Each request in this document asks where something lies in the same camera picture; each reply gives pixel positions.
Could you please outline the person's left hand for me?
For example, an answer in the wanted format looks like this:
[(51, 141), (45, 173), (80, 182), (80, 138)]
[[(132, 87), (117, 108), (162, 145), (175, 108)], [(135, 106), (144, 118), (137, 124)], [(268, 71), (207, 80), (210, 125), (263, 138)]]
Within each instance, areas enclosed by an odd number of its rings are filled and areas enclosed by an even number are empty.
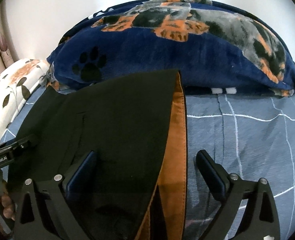
[(3, 194), (0, 196), (0, 206), (3, 207), (3, 215), (6, 219), (15, 221), (16, 208), (12, 199), (9, 197), (7, 189), (3, 189)]

